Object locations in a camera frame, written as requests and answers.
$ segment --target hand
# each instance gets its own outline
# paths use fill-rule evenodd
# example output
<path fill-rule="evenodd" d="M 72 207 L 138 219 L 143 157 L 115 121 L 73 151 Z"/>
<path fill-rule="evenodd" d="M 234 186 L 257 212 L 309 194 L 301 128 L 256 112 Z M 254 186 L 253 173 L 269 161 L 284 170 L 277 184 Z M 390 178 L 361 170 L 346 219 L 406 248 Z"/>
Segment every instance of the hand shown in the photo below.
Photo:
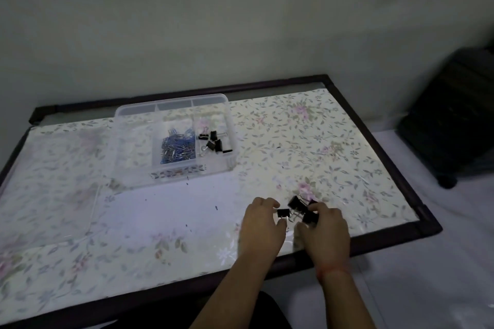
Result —
<path fill-rule="evenodd" d="M 345 265 L 350 257 L 350 234 L 341 211 L 324 203 L 313 203 L 309 209 L 319 214 L 316 227 L 300 222 L 296 228 L 314 266 Z"/>
<path fill-rule="evenodd" d="M 281 219 L 278 224 L 273 220 L 275 208 L 280 203 L 273 198 L 255 198 L 245 210 L 239 235 L 239 257 L 261 257 L 273 262 L 285 241 L 287 221 Z"/>

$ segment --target white wall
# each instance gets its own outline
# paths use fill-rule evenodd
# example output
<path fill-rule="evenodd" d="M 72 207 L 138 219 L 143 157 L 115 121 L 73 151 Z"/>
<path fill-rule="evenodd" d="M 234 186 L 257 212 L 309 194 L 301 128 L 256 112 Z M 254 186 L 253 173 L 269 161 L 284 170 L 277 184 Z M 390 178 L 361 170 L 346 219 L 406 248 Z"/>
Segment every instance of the white wall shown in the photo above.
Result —
<path fill-rule="evenodd" d="M 387 117 L 493 17 L 494 0 L 0 0 L 0 163 L 53 103 L 328 73 Z"/>

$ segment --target dark wooden table frame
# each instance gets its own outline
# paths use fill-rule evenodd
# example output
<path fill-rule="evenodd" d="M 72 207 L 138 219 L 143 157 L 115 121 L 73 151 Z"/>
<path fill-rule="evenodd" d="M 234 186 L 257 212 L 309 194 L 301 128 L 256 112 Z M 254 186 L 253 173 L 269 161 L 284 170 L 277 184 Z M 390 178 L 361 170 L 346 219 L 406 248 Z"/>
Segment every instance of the dark wooden table frame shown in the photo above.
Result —
<path fill-rule="evenodd" d="M 38 125 L 39 122 L 47 115 L 58 112 L 75 112 L 87 109 L 121 106 L 125 104 L 140 103 L 146 101 L 156 101 L 171 99 L 183 96 L 207 95 L 207 94 L 228 94 L 245 90 L 267 89 L 282 87 L 288 85 L 302 85 L 309 83 L 323 83 L 331 95 L 343 107 L 345 112 L 350 116 L 360 132 L 367 139 L 369 145 L 374 149 L 377 156 L 384 164 L 396 186 L 403 193 L 405 199 L 411 208 L 417 214 L 419 220 L 408 222 L 402 225 L 378 230 L 376 232 L 363 234 L 351 239 L 351 256 L 362 255 L 367 252 L 384 249 L 394 245 L 414 241 L 416 239 L 430 237 L 442 231 L 442 227 L 435 219 L 429 209 L 422 203 L 418 195 L 405 180 L 400 171 L 393 164 L 386 152 L 382 149 L 374 136 L 367 129 L 360 117 L 355 113 L 353 108 L 348 104 L 343 95 L 331 81 L 330 77 L 322 74 L 308 77 L 297 77 L 275 81 L 254 82 L 241 85 L 220 86 L 207 89 L 195 89 L 180 91 L 175 93 L 163 93 L 155 95 L 136 96 L 132 98 L 118 98 L 109 100 L 97 100 L 85 103 L 75 103 L 66 105 L 52 105 L 38 107 L 34 109 L 29 122 L 32 125 Z M 21 152 L 21 149 L 27 139 L 29 130 L 23 135 L 14 151 L 12 152 L 7 164 L 0 173 L 0 185 L 7 177 L 10 169 L 15 163 L 15 159 Z M 288 273 L 301 271 L 311 268 L 312 262 L 305 251 L 298 251 L 289 255 L 278 257 L 271 267 L 267 278 L 282 276 Z M 157 288 L 136 291 L 123 295 L 117 295 L 110 298 L 91 301 L 88 303 L 78 304 L 72 307 L 66 307 L 57 311 L 48 312 L 40 316 L 35 316 L 25 320 L 2 326 L 4 328 L 21 328 L 21 327 L 55 327 L 55 328 L 81 328 L 93 326 L 118 318 L 122 313 L 137 308 L 139 306 L 153 303 L 162 299 L 178 298 L 183 296 L 201 296 L 210 294 L 219 282 L 223 279 L 227 271 L 207 274 L 192 279 L 174 282 Z"/>

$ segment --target black cabinet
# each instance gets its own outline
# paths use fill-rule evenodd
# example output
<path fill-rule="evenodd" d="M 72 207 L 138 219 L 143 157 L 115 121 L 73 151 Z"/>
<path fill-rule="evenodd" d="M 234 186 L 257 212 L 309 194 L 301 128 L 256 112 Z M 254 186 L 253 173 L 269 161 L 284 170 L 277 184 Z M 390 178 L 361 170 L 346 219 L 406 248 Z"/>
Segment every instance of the black cabinet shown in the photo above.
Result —
<path fill-rule="evenodd" d="M 494 171 L 494 54 L 457 51 L 397 131 L 442 187 Z"/>

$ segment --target clear plastic organizer box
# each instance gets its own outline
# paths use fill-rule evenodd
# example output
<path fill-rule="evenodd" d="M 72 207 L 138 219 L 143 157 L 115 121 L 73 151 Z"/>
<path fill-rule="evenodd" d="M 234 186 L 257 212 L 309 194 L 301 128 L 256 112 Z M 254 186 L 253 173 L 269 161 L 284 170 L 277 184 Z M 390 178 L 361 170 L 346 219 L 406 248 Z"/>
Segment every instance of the clear plastic organizer box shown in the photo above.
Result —
<path fill-rule="evenodd" d="M 222 150 L 231 152 L 212 151 L 205 147 L 207 140 L 198 139 L 213 131 Z M 238 155 L 230 105 L 223 94 L 119 107 L 112 134 L 108 156 L 113 169 L 107 176 L 127 187 L 231 170 Z"/>

